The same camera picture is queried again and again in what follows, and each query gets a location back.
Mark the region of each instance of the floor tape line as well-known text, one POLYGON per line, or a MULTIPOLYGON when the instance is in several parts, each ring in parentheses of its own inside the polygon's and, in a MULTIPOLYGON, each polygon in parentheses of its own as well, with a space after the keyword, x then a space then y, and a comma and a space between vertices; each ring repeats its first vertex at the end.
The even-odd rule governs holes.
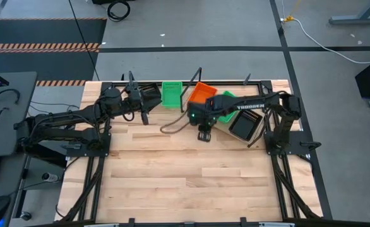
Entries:
POLYGON ((85 79, 36 81, 36 86, 84 86, 85 79))

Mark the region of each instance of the black floor mat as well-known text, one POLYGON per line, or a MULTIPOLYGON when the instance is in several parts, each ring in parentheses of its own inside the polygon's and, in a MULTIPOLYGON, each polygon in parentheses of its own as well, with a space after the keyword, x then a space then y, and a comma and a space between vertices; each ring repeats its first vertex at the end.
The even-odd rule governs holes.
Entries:
POLYGON ((87 52, 0 53, 0 73, 26 71, 38 72, 38 81, 92 80, 94 72, 87 52))
MULTIPOLYGON (((85 42, 102 41, 106 20, 78 20, 85 42)), ((82 43, 75 20, 0 20, 0 44, 82 43)))
MULTIPOLYGON (((78 23, 85 42, 98 47, 106 20, 87 18, 78 23)), ((92 80, 93 65, 82 43, 73 18, 1 19, 0 73, 36 71, 38 81, 92 80)), ((96 62, 96 49, 88 48, 96 62)))

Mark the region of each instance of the orange plastic bin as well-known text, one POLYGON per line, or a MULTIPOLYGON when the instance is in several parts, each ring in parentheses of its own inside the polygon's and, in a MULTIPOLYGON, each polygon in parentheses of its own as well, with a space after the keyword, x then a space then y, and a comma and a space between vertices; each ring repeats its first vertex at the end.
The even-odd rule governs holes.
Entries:
POLYGON ((205 103, 206 99, 214 96, 216 92, 216 88, 202 82, 198 82, 191 96, 189 97, 189 101, 196 103, 205 103))

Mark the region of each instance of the white cable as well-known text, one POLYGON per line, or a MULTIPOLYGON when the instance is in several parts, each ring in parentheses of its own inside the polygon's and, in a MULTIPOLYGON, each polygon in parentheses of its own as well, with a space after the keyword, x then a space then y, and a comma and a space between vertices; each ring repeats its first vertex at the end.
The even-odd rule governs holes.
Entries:
POLYGON ((322 47, 323 49, 328 50, 328 51, 333 52, 333 53, 336 53, 336 54, 338 54, 339 56, 341 56, 341 57, 345 58, 346 60, 351 61, 351 62, 356 63, 356 64, 370 64, 370 61, 369 61, 369 62, 358 62, 358 61, 355 61, 355 60, 352 60, 352 59, 348 58, 347 56, 345 56, 345 55, 343 55, 343 54, 341 54, 341 53, 339 53, 339 52, 337 52, 337 51, 334 51, 334 50, 331 50, 331 49, 328 49, 328 48, 324 47, 324 46, 323 46, 323 45, 321 45, 319 42, 317 42, 313 37, 311 37, 309 34, 307 34, 307 32, 306 32, 306 31, 304 30, 304 28, 303 28, 303 25, 301 24, 301 22, 300 22, 298 19, 295 19, 295 18, 294 18, 293 20, 294 20, 294 21, 297 21, 297 22, 300 24, 301 30, 304 32, 304 34, 305 34, 307 37, 309 37, 313 42, 315 42, 317 45, 319 45, 319 46, 320 46, 320 47, 322 47))
POLYGON ((284 3, 283 3, 283 0, 282 0, 282 13, 283 13, 283 23, 285 23, 285 22, 284 22, 284 19, 286 18, 286 17, 285 17, 285 5, 284 5, 284 3))

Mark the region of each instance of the gray desk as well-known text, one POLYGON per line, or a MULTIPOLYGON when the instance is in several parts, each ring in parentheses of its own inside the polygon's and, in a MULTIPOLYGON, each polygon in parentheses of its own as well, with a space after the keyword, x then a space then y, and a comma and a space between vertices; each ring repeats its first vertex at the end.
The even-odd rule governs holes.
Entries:
MULTIPOLYGON (((12 153, 16 148, 16 134, 8 129, 13 128, 13 123, 19 122, 26 117, 30 100, 35 89, 37 73, 4 73, 1 77, 9 81, 9 86, 0 88, 1 90, 7 88, 16 88, 21 93, 20 103, 18 108, 13 104, 15 101, 15 94, 13 92, 3 93, 0 96, 0 102, 11 110, 9 113, 3 113, 0 116, 0 151, 1 149, 10 149, 5 151, 12 153), (15 122, 8 122, 10 125, 2 126, 3 122, 7 122, 5 116, 12 113, 12 118, 15 122)), ((0 160, 0 195, 6 195, 16 190, 21 181, 21 176, 25 166, 27 157, 23 153, 14 153, 9 156, 4 156, 0 160)), ((11 205, 9 206, 5 217, 4 225, 8 226, 11 219, 13 206, 16 199, 16 193, 11 196, 11 205)))

